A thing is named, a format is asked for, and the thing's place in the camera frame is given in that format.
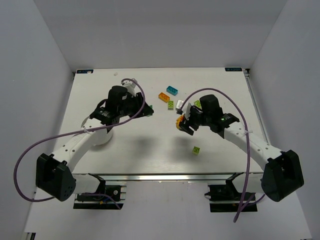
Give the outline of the orange yellow lego piece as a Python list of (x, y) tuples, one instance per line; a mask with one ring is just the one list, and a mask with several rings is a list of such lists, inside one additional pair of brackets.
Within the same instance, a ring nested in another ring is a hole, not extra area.
[(180, 123), (184, 120), (185, 115), (180, 115), (175, 122), (175, 126), (178, 130), (181, 130)]

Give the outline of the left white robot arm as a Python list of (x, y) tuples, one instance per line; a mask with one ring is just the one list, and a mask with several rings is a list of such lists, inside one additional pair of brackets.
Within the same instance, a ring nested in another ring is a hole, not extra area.
[(95, 146), (106, 144), (120, 119), (150, 116), (153, 109), (143, 91), (135, 92), (128, 84), (113, 86), (108, 97), (82, 123), (81, 130), (51, 154), (41, 154), (36, 161), (36, 186), (63, 202), (73, 194), (102, 196), (105, 180), (96, 174), (73, 174), (81, 158)]

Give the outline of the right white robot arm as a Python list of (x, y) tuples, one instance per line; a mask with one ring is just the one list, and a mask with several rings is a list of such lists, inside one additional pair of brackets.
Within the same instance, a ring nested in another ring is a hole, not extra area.
[(178, 130), (193, 135), (200, 126), (218, 134), (233, 143), (245, 153), (250, 154), (262, 169), (262, 174), (249, 174), (247, 190), (262, 193), (274, 202), (295, 192), (304, 185), (299, 156), (293, 150), (283, 151), (245, 129), (243, 123), (231, 113), (224, 113), (218, 99), (213, 95), (200, 98), (201, 107), (184, 104), (179, 100), (176, 112)]

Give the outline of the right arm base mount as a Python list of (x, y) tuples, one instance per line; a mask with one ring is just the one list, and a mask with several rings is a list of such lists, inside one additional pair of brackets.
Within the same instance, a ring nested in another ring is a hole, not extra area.
[(226, 185), (212, 184), (208, 185), (208, 192), (204, 194), (204, 197), (209, 200), (211, 213), (236, 213), (241, 195)]

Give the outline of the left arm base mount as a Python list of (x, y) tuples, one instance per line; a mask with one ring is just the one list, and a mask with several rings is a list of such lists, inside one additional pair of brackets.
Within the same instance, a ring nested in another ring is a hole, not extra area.
[(109, 184), (104, 192), (98, 195), (77, 194), (73, 209), (76, 210), (121, 210), (126, 199), (127, 186), (123, 184)]

